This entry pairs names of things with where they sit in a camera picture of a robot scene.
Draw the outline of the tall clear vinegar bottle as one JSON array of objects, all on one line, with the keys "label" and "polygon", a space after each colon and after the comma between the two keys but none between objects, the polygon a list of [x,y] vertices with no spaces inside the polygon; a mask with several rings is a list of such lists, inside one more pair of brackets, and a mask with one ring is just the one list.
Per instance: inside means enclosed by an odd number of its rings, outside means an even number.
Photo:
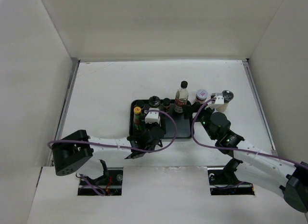
[{"label": "tall clear vinegar bottle", "polygon": [[189,92],[187,90],[188,82],[182,81],[180,84],[180,88],[177,90],[175,95],[175,102],[174,102],[174,110],[175,112],[181,114],[183,112],[183,105],[187,104]]}]

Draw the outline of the red chili sauce bottle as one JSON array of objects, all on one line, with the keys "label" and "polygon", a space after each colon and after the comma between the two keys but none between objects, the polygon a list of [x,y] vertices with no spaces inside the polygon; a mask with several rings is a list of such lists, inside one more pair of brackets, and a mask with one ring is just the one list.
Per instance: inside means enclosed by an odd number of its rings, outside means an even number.
[{"label": "red chili sauce bottle", "polygon": [[144,114],[142,112],[142,109],[139,106],[136,106],[134,107],[133,112],[134,112],[133,122],[135,128],[138,131],[144,130],[144,123],[142,121],[144,119]]}]

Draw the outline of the black-capped pepper jar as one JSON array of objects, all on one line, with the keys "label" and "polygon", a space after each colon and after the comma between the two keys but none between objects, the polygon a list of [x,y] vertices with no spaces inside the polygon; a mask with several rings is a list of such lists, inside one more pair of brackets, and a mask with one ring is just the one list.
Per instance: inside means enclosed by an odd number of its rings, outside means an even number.
[{"label": "black-capped pepper jar", "polygon": [[164,98],[163,99],[163,111],[165,113],[169,113],[169,110],[170,110],[170,99]]}]

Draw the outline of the wide black-capped seasoning jar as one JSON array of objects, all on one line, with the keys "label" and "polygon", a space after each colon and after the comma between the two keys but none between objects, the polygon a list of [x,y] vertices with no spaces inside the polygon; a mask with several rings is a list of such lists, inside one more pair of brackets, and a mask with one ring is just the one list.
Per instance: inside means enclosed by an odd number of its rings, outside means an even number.
[{"label": "wide black-capped seasoning jar", "polygon": [[149,103],[150,109],[154,109],[154,108],[159,109],[160,104],[161,104],[161,100],[158,96],[153,95],[149,98],[148,103]]}]

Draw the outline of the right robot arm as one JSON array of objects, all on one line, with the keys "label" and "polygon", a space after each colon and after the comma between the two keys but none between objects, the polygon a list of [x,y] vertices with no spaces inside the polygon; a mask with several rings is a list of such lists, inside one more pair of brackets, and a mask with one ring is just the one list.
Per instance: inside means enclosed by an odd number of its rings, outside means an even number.
[{"label": "right robot arm", "polygon": [[281,196],[293,209],[301,213],[308,211],[308,165],[268,154],[250,144],[233,132],[231,122],[213,106],[217,98],[204,104],[185,105],[185,119],[200,122],[211,140],[212,149],[231,157],[225,166],[223,178],[228,183],[250,182]]}]

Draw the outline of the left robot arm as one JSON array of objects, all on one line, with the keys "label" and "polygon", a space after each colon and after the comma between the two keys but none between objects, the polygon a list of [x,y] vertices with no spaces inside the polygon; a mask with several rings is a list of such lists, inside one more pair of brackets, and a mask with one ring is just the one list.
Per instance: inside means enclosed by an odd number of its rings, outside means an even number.
[{"label": "left robot arm", "polygon": [[152,153],[157,146],[163,147],[165,119],[155,112],[156,119],[142,119],[142,131],[122,139],[103,139],[78,130],[65,138],[51,141],[49,147],[53,155],[55,173],[65,176],[74,172],[91,174],[92,180],[99,185],[106,183],[108,172],[102,168],[94,169],[91,164],[104,160],[113,166],[123,166],[126,159],[137,159]]}]

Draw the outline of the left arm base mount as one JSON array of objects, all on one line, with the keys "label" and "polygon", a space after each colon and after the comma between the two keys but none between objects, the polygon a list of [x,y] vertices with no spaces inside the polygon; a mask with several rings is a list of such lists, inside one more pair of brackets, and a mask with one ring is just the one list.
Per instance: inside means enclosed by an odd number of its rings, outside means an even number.
[{"label": "left arm base mount", "polygon": [[120,196],[122,195],[123,168],[108,168],[99,160],[99,170],[94,178],[84,173],[76,173],[79,179],[78,196]]}]

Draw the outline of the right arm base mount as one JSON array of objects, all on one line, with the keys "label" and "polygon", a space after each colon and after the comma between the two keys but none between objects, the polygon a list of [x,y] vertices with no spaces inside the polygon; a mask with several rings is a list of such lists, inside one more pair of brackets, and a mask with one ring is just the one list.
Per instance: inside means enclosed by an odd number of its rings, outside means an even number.
[{"label": "right arm base mount", "polygon": [[225,166],[207,168],[212,196],[255,195],[253,185],[239,181],[235,175],[236,169],[241,163],[242,161],[231,159]]}]

